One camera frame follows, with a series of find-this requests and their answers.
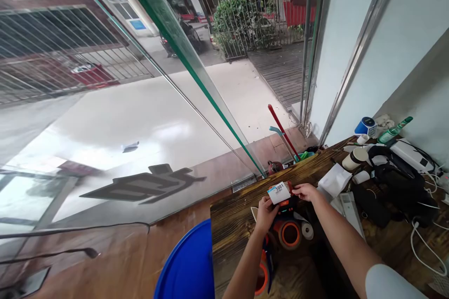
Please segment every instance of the printed label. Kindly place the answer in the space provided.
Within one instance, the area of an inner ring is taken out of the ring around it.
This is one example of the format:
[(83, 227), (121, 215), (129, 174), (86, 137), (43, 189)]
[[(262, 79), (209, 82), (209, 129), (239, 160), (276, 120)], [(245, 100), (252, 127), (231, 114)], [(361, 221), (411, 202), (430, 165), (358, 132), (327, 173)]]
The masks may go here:
[(285, 185), (285, 183), (281, 182), (268, 189), (268, 196), (273, 204), (278, 204), (279, 202), (288, 199), (291, 195), (289, 188)]

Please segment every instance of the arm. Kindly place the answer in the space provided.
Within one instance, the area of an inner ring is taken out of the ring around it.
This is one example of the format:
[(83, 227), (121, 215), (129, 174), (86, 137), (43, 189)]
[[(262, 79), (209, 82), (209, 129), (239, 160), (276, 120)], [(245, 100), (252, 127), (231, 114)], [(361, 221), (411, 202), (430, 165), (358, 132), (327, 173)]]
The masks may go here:
[(327, 239), (345, 268), (352, 286), (359, 297), (365, 299), (366, 275), (372, 266), (383, 264), (381, 258), (314, 186), (302, 184), (294, 188), (294, 194), (303, 200), (312, 202)]
[(279, 210), (279, 206), (276, 206), (272, 210), (272, 205), (273, 203), (268, 196), (264, 196), (259, 201), (256, 226), (245, 247), (245, 251), (243, 251), (242, 258), (235, 269), (234, 275), (224, 292), (223, 299), (254, 298), (257, 273), (262, 256), (263, 239)]

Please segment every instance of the sleeve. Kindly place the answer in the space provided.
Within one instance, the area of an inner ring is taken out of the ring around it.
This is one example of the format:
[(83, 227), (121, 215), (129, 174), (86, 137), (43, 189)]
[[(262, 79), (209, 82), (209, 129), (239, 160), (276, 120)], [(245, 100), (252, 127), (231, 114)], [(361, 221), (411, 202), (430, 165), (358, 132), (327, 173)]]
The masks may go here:
[(399, 273), (384, 264), (374, 265), (368, 270), (365, 279), (365, 291), (368, 299), (427, 298)]

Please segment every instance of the orange tape roll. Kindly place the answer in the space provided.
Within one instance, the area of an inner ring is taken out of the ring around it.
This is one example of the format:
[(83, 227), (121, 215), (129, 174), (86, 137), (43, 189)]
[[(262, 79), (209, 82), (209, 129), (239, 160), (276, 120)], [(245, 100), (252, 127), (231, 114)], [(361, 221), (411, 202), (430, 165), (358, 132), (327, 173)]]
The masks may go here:
[(278, 234), (279, 242), (286, 250), (295, 250), (301, 242), (301, 229), (296, 221), (277, 220), (273, 230)]
[(268, 265), (267, 255), (262, 252), (261, 263), (259, 264), (259, 272), (257, 274), (256, 290), (254, 296), (258, 297), (265, 294), (268, 290)]

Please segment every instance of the white cup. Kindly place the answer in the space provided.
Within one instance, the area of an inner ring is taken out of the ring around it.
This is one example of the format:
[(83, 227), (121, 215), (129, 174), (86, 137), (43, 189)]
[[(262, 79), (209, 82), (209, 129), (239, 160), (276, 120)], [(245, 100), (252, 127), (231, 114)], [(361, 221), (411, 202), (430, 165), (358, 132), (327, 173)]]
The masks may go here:
[(344, 158), (341, 165), (347, 171), (352, 171), (360, 166), (361, 163), (368, 160), (368, 152), (363, 147), (356, 147), (354, 150)]
[(364, 144), (369, 140), (368, 135), (361, 135), (360, 137), (357, 138), (357, 143), (359, 144)]
[(369, 180), (369, 174), (368, 174), (367, 171), (361, 171), (360, 173), (355, 174), (355, 175), (352, 177), (352, 180), (354, 181), (354, 183), (355, 183), (356, 185), (359, 185), (359, 184), (361, 184), (362, 182), (365, 182), (365, 181), (368, 181), (368, 180)]

